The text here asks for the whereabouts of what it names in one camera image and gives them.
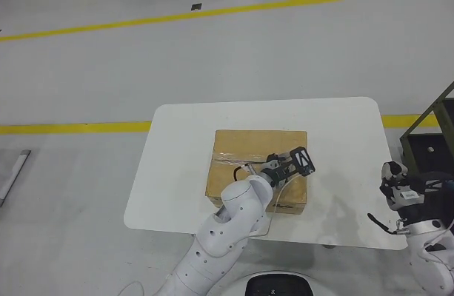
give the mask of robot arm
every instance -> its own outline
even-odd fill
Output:
[[[442,198],[454,198],[454,178],[442,172],[408,175],[397,162],[383,165],[380,190],[401,219],[390,232],[373,215],[369,218],[391,235],[406,235],[413,275],[430,295],[454,295],[454,235],[440,220]]]
[[[221,193],[223,206],[203,222],[189,251],[155,296],[207,295],[238,260],[251,232],[267,222],[265,210],[273,189],[286,186],[296,173],[306,176],[314,171],[306,149],[298,147],[289,155],[268,156],[259,174],[228,185]]]

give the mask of white wire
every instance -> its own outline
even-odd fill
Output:
[[[428,246],[434,246],[437,242],[440,241],[441,237],[443,237],[444,235],[446,235],[450,229],[452,228],[452,226],[454,226],[454,218],[452,220],[452,222],[450,223],[449,227],[447,227],[446,230],[444,230],[444,232],[442,232],[440,235],[436,236],[432,241],[430,241],[429,243],[425,243],[424,246],[419,249],[419,252],[418,252],[418,257],[420,257],[420,259],[423,259],[423,260],[426,260],[426,261],[429,261],[429,262],[434,262],[434,263],[439,263],[439,264],[442,264],[442,265],[445,265],[449,270],[452,270],[454,269],[454,265],[452,264],[449,264],[449,263],[445,263],[445,262],[442,262],[441,260],[434,260],[434,259],[429,259],[429,258],[426,258],[423,256],[424,254],[424,251],[426,250],[426,248]]]
[[[271,222],[273,222],[273,216],[276,213],[276,209],[278,208],[279,198],[281,197],[281,194],[283,193],[283,191],[287,187],[287,185],[291,184],[293,182],[293,180],[296,179],[297,177],[301,177],[301,175],[295,175],[293,178],[291,178],[291,180],[286,182],[286,184],[283,186],[283,188],[281,188],[281,190],[279,191],[278,197],[276,198],[276,202],[274,203],[275,204],[274,211],[273,211],[273,213],[271,215],[270,223],[268,224],[268,230],[266,231],[266,233],[264,233],[262,235],[248,235],[248,236],[244,236],[244,237],[240,238],[239,240],[237,240],[235,243],[233,243],[234,245],[236,245],[237,243],[241,242],[242,240],[246,240],[247,238],[259,238],[259,237],[262,237],[262,236],[267,236],[268,233],[270,233]]]
[[[123,289],[121,289],[121,291],[116,296],[120,296],[124,292],[124,290],[126,290],[129,286],[133,285],[134,283],[137,283],[141,287],[141,293],[142,293],[141,296],[144,296],[143,284],[138,280],[134,280],[131,283],[128,283]]]

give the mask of white table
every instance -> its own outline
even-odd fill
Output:
[[[322,98],[164,105],[147,136],[124,223],[131,229],[196,233],[216,211],[205,184],[216,130],[305,130],[317,171],[301,215],[275,214],[262,239],[403,249],[367,217],[394,229],[398,215],[378,187],[390,160],[378,106],[370,98]]]

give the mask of yellow stripe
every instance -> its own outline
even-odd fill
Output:
[[[419,115],[382,115],[383,127],[387,129],[406,129]],[[419,127],[438,127],[434,115],[429,115]],[[0,126],[0,135],[34,134],[89,134],[103,132],[149,132],[150,121],[111,122],[100,124],[34,124]]]
[[[406,129],[419,117],[419,114],[411,115],[382,115],[383,127],[386,129]],[[439,124],[434,114],[429,114],[418,127],[438,127]]]
[[[150,121],[104,124],[34,124],[0,126],[0,135],[14,134],[89,134],[101,132],[148,132]]]
[[[293,7],[293,6],[310,5],[310,4],[321,4],[321,3],[334,2],[334,1],[340,1],[340,0],[289,0],[289,1],[281,1],[281,2],[273,2],[273,3],[253,4],[253,5],[240,6],[240,7],[220,8],[217,10],[195,11],[195,12],[191,12],[191,13],[176,14],[176,15],[172,15],[172,16],[158,16],[158,17],[153,17],[153,18],[133,19],[131,21],[120,21],[120,22],[111,23],[111,24],[93,24],[93,25],[88,25],[88,26],[71,27],[71,28],[60,29],[60,30],[26,33],[26,34],[13,35],[13,36],[1,36],[0,42],[29,39],[29,38],[48,37],[48,36],[63,35],[63,34],[73,34],[73,33],[95,31],[95,30],[106,30],[106,29],[113,29],[116,27],[131,27],[131,26],[139,26],[139,25],[143,25],[143,24],[164,23],[167,21],[198,19],[198,18],[204,18],[206,16],[220,16],[220,15],[224,15],[224,14],[244,13],[244,12],[256,11],[256,10],[271,10],[271,9],[284,8],[284,7]]]

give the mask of cardboard box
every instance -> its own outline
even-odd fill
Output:
[[[234,182],[233,170],[248,162],[265,162],[269,154],[282,154],[299,146],[307,147],[307,133],[304,131],[283,130],[217,130],[213,145],[212,161],[207,178],[205,195],[212,203],[222,205],[220,194],[223,189]],[[259,172],[260,164],[254,165]],[[249,174],[240,169],[237,173],[239,180]],[[307,201],[306,178],[296,178],[283,191],[276,212],[285,214],[301,214]],[[278,190],[268,212],[274,211],[274,203]]]

